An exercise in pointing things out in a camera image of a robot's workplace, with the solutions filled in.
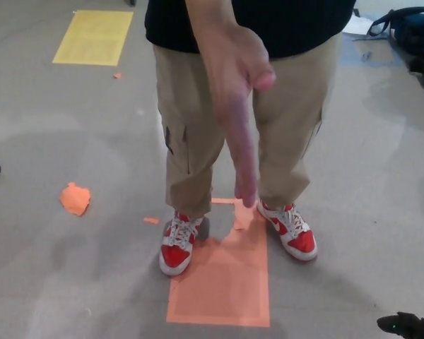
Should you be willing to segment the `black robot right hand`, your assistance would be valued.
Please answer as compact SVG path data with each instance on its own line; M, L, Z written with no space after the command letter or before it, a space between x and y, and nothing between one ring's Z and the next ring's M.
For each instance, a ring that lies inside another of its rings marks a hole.
M385 333L405 339L424 339L424 318L415 314L399 311L395 315L378 318L377 325Z

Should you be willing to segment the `person's bare hand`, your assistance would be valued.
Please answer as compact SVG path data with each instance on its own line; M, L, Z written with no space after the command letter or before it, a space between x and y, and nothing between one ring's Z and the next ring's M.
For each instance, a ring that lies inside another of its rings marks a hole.
M268 90L276 75L260 38L234 23L207 25L197 31L213 100L235 168L235 197L254 205L257 194L254 143L249 129L252 90Z

